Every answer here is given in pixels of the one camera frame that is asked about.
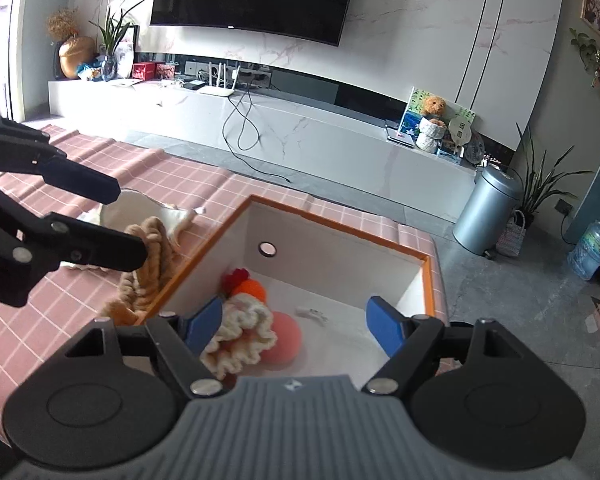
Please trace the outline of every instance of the orange ball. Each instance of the orange ball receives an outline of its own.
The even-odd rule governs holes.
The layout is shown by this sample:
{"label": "orange ball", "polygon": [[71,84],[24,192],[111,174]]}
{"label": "orange ball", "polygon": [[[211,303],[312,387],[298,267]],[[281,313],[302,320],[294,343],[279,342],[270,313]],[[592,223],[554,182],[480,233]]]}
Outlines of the orange ball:
{"label": "orange ball", "polygon": [[249,294],[256,298],[256,300],[260,300],[262,303],[267,304],[267,291],[260,282],[257,282],[256,280],[243,281],[231,291],[231,296],[235,296],[241,292]]}
{"label": "orange ball", "polygon": [[302,346],[302,331],[298,322],[289,314],[274,312],[271,330],[278,336],[278,341],[272,349],[260,352],[260,361],[269,365],[283,365],[295,359]]}

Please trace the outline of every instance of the teddy bear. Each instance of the teddy bear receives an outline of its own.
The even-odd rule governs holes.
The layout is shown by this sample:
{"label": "teddy bear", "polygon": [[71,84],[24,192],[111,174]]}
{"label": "teddy bear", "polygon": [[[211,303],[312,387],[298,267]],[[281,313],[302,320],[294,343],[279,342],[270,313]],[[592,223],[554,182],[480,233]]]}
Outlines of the teddy bear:
{"label": "teddy bear", "polygon": [[445,136],[446,124],[442,121],[445,113],[446,101],[442,97],[429,96],[422,103],[422,120],[420,121],[420,135],[416,146],[427,153],[435,153],[438,149],[438,140]]}

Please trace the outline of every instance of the gold vase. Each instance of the gold vase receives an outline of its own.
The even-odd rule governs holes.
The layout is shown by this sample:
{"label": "gold vase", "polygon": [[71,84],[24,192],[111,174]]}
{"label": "gold vase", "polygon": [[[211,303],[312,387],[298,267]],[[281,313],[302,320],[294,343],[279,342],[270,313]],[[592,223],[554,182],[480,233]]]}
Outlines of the gold vase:
{"label": "gold vase", "polygon": [[87,63],[93,60],[96,50],[96,44],[93,38],[85,38],[79,36],[77,38],[69,38],[60,47],[60,66],[62,72],[69,79],[78,77],[75,71],[81,63]]}

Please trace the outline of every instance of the trash can lid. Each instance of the trash can lid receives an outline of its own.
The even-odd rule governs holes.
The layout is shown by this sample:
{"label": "trash can lid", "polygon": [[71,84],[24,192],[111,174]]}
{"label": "trash can lid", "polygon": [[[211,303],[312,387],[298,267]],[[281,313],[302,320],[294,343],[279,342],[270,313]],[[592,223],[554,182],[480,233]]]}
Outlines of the trash can lid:
{"label": "trash can lid", "polygon": [[519,179],[496,170],[493,166],[487,166],[482,170],[482,178],[491,184],[499,192],[511,198],[520,200],[522,198],[522,183]]}

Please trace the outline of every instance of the pink checkered tablecloth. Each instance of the pink checkered tablecloth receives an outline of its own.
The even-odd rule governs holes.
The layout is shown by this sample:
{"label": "pink checkered tablecloth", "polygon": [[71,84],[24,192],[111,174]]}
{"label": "pink checkered tablecloth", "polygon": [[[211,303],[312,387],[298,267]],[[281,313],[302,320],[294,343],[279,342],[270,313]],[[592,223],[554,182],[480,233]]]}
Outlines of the pink checkered tablecloth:
{"label": "pink checkered tablecloth", "polygon": [[[223,168],[47,126],[51,143],[71,160],[110,174],[121,187],[182,208],[206,207],[180,237],[183,263],[200,243],[252,194],[301,208],[379,235],[433,257],[436,315],[446,322],[446,303],[436,248],[430,235],[387,218],[319,200],[307,193],[266,184]],[[0,189],[39,216],[57,211],[77,217],[96,204],[47,186],[38,176],[0,173]],[[115,295],[119,274],[62,268],[48,274],[23,308],[0,304],[0,414],[9,394],[62,343],[89,322]]]}

